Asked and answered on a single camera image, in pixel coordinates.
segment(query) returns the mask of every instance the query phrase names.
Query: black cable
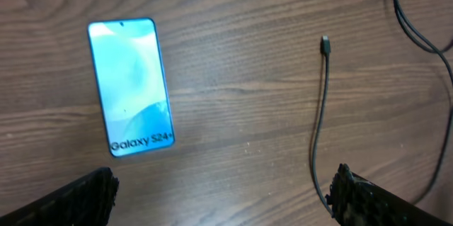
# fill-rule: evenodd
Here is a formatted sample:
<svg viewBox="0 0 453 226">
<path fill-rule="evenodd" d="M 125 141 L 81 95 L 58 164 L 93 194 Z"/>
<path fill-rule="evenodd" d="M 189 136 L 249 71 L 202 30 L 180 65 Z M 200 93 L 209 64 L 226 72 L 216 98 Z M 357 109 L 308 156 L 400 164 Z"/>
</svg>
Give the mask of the black cable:
<svg viewBox="0 0 453 226">
<path fill-rule="evenodd" d="M 399 3 L 399 0 L 393 0 L 394 1 L 394 9 L 395 9 L 395 14 L 396 14 L 396 19 L 399 22 L 399 25 L 403 29 L 404 33 L 421 49 L 423 49 L 426 52 L 429 53 L 435 53 L 439 55 L 440 59 L 444 62 L 445 67 L 447 68 L 448 75 L 450 77 L 450 81 L 452 82 L 453 86 L 453 73 L 452 73 L 452 68 L 450 67 L 449 62 L 443 55 L 443 52 L 448 51 L 450 48 L 453 47 L 453 40 L 448 44 L 442 51 L 437 49 L 427 38 L 425 38 L 418 30 L 415 29 L 415 27 L 412 25 L 412 23 L 408 20 L 406 15 L 403 12 L 403 9 L 401 8 L 401 5 Z M 412 33 L 407 29 L 406 25 L 409 27 L 409 29 L 412 30 L 412 32 L 415 33 L 417 37 L 419 37 L 423 42 L 425 42 L 429 47 L 424 46 L 420 41 L 418 41 Z M 330 57 L 330 52 L 331 52 L 331 46 L 330 42 L 327 38 L 327 36 L 323 36 L 323 40 L 321 42 L 321 50 L 323 55 L 326 57 L 326 77 L 324 80 L 324 92 L 323 92 L 323 99 L 321 102 L 321 112 L 319 113 L 319 119 L 318 119 L 318 125 L 316 127 L 316 133 L 314 136 L 314 141 L 313 141 L 313 147 L 312 147 L 312 153 L 311 153 L 311 175 L 313 177 L 313 182 L 316 188 L 316 192 L 318 193 L 319 198 L 321 199 L 321 202 L 324 204 L 324 207 L 326 207 L 327 211 L 333 215 L 333 212 L 331 208 L 327 205 L 326 199 L 323 197 L 321 188 L 319 187 L 318 183 L 318 176 L 316 175 L 316 151 L 317 151 L 317 146 L 318 146 L 318 140 L 319 140 L 319 134 L 321 132 L 322 124 L 323 124 L 323 117 L 324 117 L 324 108 L 326 107 L 326 98 L 327 98 L 327 90 L 328 90 L 328 73 L 329 73 L 329 57 Z M 451 133 L 451 128 L 452 128 L 452 123 L 453 123 L 453 108 L 450 108 L 449 110 L 449 119 L 447 122 L 447 131 L 445 132 L 444 136 L 444 142 L 442 145 L 442 149 L 440 151 L 440 156 L 439 159 L 437 160 L 437 165 L 436 169 L 434 171 L 434 174 L 432 175 L 432 178 L 430 180 L 430 183 L 428 184 L 428 187 L 423 191 L 423 193 L 415 200 L 414 203 L 418 203 L 420 200 L 422 200 L 432 189 L 434 186 L 437 177 L 440 172 L 440 167 L 442 166 L 443 159 L 445 157 L 445 152 L 447 150 L 447 145 L 448 145 L 448 140 L 449 136 Z"/>
<path fill-rule="evenodd" d="M 395 8 L 395 14 L 396 14 L 396 19 L 398 20 L 399 22 L 399 25 L 401 26 L 401 28 L 403 29 L 404 33 L 412 40 L 412 42 L 414 42 L 418 47 L 422 48 L 424 51 L 426 52 L 429 52 L 429 53 L 436 53 L 433 49 L 430 49 L 426 46 L 424 46 L 424 44 L 420 43 L 420 41 L 418 41 L 412 34 L 411 32 L 407 29 L 406 25 L 409 26 L 409 28 L 418 36 L 420 37 L 419 35 L 421 35 L 418 31 L 416 31 L 416 29 L 412 26 L 412 24 L 410 22 L 407 21 L 407 18 L 406 16 L 404 15 L 404 12 L 403 10 L 401 9 L 401 6 L 398 4 L 394 4 L 394 8 Z M 450 48 L 453 47 L 453 39 L 450 41 L 450 43 L 444 48 L 442 49 L 440 52 L 446 52 L 448 50 L 450 50 Z"/>
<path fill-rule="evenodd" d="M 420 34 L 418 32 L 418 30 L 415 29 L 415 27 L 412 25 L 412 23 L 407 19 L 406 15 L 404 14 L 403 12 L 403 9 L 401 8 L 401 5 L 399 3 L 399 0 L 394 0 L 394 8 L 395 8 L 395 14 L 396 14 L 396 18 L 398 19 L 398 22 L 400 24 L 400 26 L 403 28 L 404 30 L 404 33 L 420 48 L 422 48 L 424 51 L 426 52 L 431 52 L 431 53 L 436 53 L 437 55 L 439 55 L 440 59 L 444 62 L 445 64 L 445 67 L 447 68 L 447 71 L 448 71 L 448 75 L 450 77 L 450 81 L 452 82 L 452 86 L 453 86 L 453 73 L 452 73 L 452 68 L 450 67 L 450 64 L 449 62 L 447 61 L 447 59 L 445 58 L 445 56 L 442 54 L 443 52 L 446 52 L 448 51 L 452 46 L 453 46 L 453 41 L 448 45 L 446 46 L 445 49 L 443 49 L 442 51 L 440 51 L 439 49 L 437 49 L 427 38 L 425 38 L 422 34 Z M 409 32 L 409 30 L 407 30 L 407 27 L 406 25 L 415 33 L 415 35 L 417 35 L 423 42 L 425 42 L 430 48 L 424 46 L 423 44 L 421 44 L 418 40 L 416 40 L 413 35 Z M 436 165 L 436 169 L 434 171 L 434 174 L 432 175 L 432 178 L 430 180 L 430 183 L 428 184 L 428 187 L 425 189 L 425 191 L 423 191 L 423 193 L 415 200 L 415 203 L 418 203 L 420 200 L 422 200 L 432 189 L 432 187 L 434 186 L 436 180 L 437 180 L 437 176 L 439 175 L 439 171 L 440 171 L 440 167 L 442 166 L 442 162 L 443 162 L 443 159 L 444 159 L 444 156 L 445 156 L 445 152 L 447 150 L 447 144 L 448 144 L 448 140 L 449 140 L 449 136 L 450 136 L 450 133 L 451 133 L 451 128 L 452 128 L 452 120 L 453 120 L 453 109 L 450 108 L 450 111 L 449 111 L 449 120 L 448 120 L 448 123 L 447 123 L 447 131 L 445 133 L 445 137 L 444 137 L 444 143 L 442 145 L 442 149 L 440 150 L 440 156 L 439 156 L 439 159 L 437 160 L 437 165 Z"/>
<path fill-rule="evenodd" d="M 313 140 L 313 151 L 311 153 L 311 175 L 313 176 L 314 186 L 316 188 L 316 192 L 318 193 L 321 202 L 326 207 L 327 211 L 333 215 L 331 208 L 327 205 L 326 199 L 323 197 L 321 192 L 321 188 L 319 188 L 318 183 L 318 176 L 316 175 L 316 151 L 318 149 L 318 139 L 319 133 L 321 133 L 321 128 L 323 126 L 323 118 L 324 118 L 324 108 L 326 107 L 326 99 L 327 99 L 327 90 L 328 90 L 328 61 L 331 53 L 331 44 L 329 42 L 328 37 L 325 35 L 321 41 L 321 53 L 325 56 L 326 60 L 326 77 L 324 78 L 324 93 L 323 93 L 323 100 L 321 102 L 321 112 L 319 113 L 318 119 L 318 126 L 316 127 L 316 133 Z"/>
</svg>

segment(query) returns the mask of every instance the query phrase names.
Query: phone frame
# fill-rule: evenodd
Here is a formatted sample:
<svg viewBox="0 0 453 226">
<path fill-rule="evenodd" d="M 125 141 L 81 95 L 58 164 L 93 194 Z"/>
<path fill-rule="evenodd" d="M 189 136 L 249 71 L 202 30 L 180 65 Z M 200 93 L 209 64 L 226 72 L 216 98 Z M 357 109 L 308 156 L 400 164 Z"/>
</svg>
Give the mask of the phone frame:
<svg viewBox="0 0 453 226">
<path fill-rule="evenodd" d="M 168 113 L 170 115 L 170 126 L 171 126 L 171 132 L 173 134 L 173 141 L 172 141 L 172 143 L 170 145 L 166 145 L 166 146 L 163 146 L 163 147 L 158 147 L 158 148 L 155 148 L 155 149 L 146 149 L 146 150 L 139 151 L 139 152 L 134 152 L 134 153 L 131 153 L 131 154 L 124 154 L 124 155 L 116 156 L 116 155 L 113 154 L 113 152 L 111 150 L 111 146 L 110 146 L 110 138 L 108 136 L 108 131 L 107 131 L 107 122 L 106 122 L 106 119 L 105 119 L 104 106 L 102 104 L 102 99 L 101 99 L 101 88 L 100 88 L 100 85 L 99 85 L 98 71 L 96 69 L 95 60 L 94 60 L 93 43 L 91 42 L 91 36 L 90 36 L 89 27 L 90 27 L 91 24 L 94 24 L 94 23 L 108 23 L 108 22 L 112 22 L 113 23 L 113 22 L 118 22 L 118 24 L 119 24 L 122 21 L 125 22 L 125 21 L 133 21 L 133 20 L 140 20 L 140 19 L 150 20 L 151 23 L 153 23 L 154 32 L 156 33 L 157 51 L 159 53 L 159 61 L 161 63 L 161 73 L 162 73 L 162 79 L 164 80 L 166 102 L 167 102 Z M 102 119 L 103 119 L 103 124 L 104 124 L 105 136 L 107 137 L 106 141 L 107 141 L 108 151 L 112 155 L 112 157 L 114 157 L 114 158 L 128 157 L 128 156 L 132 156 L 132 155 L 136 155 L 136 154 L 142 154 L 142 153 L 145 153 L 145 152 L 151 152 L 151 151 L 156 151 L 156 150 L 166 149 L 166 148 L 172 147 L 175 144 L 175 142 L 176 142 L 176 134 L 175 134 L 174 126 L 173 126 L 173 114 L 171 112 L 171 107 L 170 107 L 170 98 L 168 97 L 168 88 L 167 88 L 167 81 L 166 81 L 165 69 L 164 69 L 164 59 L 162 58 L 161 44 L 159 42 L 159 34 L 157 33 L 157 25 L 154 22 L 154 20 L 152 18 L 150 18 L 150 17 L 139 17 L 139 18 L 124 18 L 124 19 L 107 20 L 107 21 L 92 21 L 92 22 L 88 23 L 88 25 L 87 25 L 86 34 L 88 36 L 88 43 L 90 45 L 91 61 L 93 63 L 94 76 L 95 76 L 95 79 L 96 79 L 96 88 L 98 90 L 98 100 L 99 100 L 99 104 L 101 105 L 101 111 L 102 111 L 101 114 L 102 114 Z"/>
</svg>

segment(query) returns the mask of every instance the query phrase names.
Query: wooden surface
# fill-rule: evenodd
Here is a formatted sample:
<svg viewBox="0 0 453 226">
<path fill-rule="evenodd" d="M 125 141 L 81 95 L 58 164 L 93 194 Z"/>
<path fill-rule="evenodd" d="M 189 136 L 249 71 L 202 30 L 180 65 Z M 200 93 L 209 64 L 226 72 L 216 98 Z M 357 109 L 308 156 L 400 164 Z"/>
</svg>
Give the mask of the wooden surface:
<svg viewBox="0 0 453 226">
<path fill-rule="evenodd" d="M 401 3 L 434 44 L 451 40 L 453 0 Z M 113 159 L 86 26 L 140 16 L 159 29 L 178 140 Z M 391 0 L 0 0 L 0 214 L 109 166 L 120 179 L 110 225 L 336 225 L 308 167 L 324 34 L 323 192 L 345 162 L 414 199 L 434 171 L 452 88 Z M 452 153 L 419 205 L 449 222 Z"/>
</svg>

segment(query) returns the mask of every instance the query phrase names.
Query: cable plug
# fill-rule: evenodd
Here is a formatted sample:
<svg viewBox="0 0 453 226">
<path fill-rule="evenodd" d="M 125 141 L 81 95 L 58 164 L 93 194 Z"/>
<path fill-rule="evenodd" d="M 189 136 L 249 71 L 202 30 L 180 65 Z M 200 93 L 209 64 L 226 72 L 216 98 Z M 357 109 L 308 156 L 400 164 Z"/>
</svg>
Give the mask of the cable plug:
<svg viewBox="0 0 453 226">
<path fill-rule="evenodd" d="M 329 56 L 331 53 L 331 42 L 327 35 L 323 35 L 321 39 L 321 53 L 325 56 Z"/>
</svg>

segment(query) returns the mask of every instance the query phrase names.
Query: smartphone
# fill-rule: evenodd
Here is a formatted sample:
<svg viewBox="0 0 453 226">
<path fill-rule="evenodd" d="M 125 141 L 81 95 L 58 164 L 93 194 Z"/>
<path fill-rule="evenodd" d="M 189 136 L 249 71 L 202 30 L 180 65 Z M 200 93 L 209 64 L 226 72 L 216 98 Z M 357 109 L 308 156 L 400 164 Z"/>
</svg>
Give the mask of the smartphone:
<svg viewBox="0 0 453 226">
<path fill-rule="evenodd" d="M 153 20 L 90 23 L 88 38 L 110 153 L 171 146 L 175 135 Z"/>
</svg>

